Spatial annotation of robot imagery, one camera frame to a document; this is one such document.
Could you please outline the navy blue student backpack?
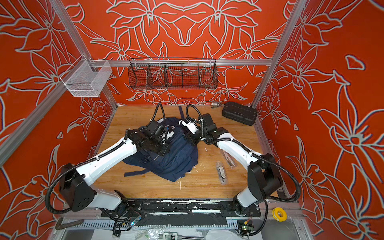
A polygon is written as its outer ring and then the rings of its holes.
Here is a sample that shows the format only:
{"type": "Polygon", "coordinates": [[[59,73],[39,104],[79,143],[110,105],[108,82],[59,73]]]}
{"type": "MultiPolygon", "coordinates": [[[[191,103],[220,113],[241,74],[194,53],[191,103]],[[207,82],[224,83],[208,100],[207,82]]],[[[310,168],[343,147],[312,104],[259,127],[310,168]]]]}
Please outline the navy blue student backpack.
{"type": "Polygon", "coordinates": [[[141,174],[152,172],[163,179],[176,182],[198,164],[198,148],[185,139],[180,119],[167,118],[161,104],[157,104],[151,121],[164,122],[164,126],[173,131],[173,135],[169,139],[169,152],[164,156],[159,156],[153,152],[137,151],[123,159],[123,162],[127,165],[144,168],[140,172],[141,174]]]}

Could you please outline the clear plastic pen box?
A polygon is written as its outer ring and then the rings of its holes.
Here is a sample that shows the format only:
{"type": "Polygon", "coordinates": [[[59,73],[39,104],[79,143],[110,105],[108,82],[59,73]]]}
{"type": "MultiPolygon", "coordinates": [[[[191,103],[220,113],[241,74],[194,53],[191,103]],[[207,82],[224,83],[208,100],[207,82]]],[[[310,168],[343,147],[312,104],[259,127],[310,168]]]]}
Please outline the clear plastic pen box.
{"type": "Polygon", "coordinates": [[[226,185],[228,183],[228,178],[226,174],[226,170],[222,162],[216,162],[216,169],[219,177],[219,181],[222,185],[226,185]]]}

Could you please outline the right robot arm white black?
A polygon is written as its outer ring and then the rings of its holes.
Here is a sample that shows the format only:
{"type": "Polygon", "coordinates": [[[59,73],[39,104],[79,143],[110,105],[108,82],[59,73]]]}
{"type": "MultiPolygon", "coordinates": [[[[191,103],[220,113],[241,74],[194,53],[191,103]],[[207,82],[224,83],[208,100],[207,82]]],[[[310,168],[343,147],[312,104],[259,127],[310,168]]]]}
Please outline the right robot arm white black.
{"type": "Polygon", "coordinates": [[[271,154],[261,154],[248,148],[225,128],[217,128],[210,114],[201,114],[194,105],[186,106],[186,118],[180,122],[187,129],[187,137],[193,144],[204,142],[228,153],[247,170],[247,187],[233,198],[233,211],[243,216],[251,205],[267,199],[292,203],[299,199],[302,190],[299,181],[287,169],[277,164],[271,154]],[[281,173],[294,183],[293,196],[282,199],[272,196],[283,185],[281,173]]]}

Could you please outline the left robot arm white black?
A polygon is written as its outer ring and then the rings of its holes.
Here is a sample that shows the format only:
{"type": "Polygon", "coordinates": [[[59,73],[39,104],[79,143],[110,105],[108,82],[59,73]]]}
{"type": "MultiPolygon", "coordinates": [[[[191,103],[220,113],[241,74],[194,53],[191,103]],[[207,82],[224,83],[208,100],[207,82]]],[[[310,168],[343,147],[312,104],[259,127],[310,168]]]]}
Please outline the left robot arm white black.
{"type": "Polygon", "coordinates": [[[166,126],[166,115],[163,114],[158,121],[151,118],[145,126],[127,129],[124,137],[93,158],[77,165],[65,165],[61,174],[48,187],[45,195],[46,209],[52,214],[61,215],[86,208],[102,211],[121,208],[124,197],[120,192],[100,190],[94,188],[93,184],[112,167],[141,150],[164,156],[169,150],[167,140],[171,136],[172,132],[166,126]],[[67,209],[55,209],[51,203],[51,195],[56,186],[69,206],[67,209]]]}

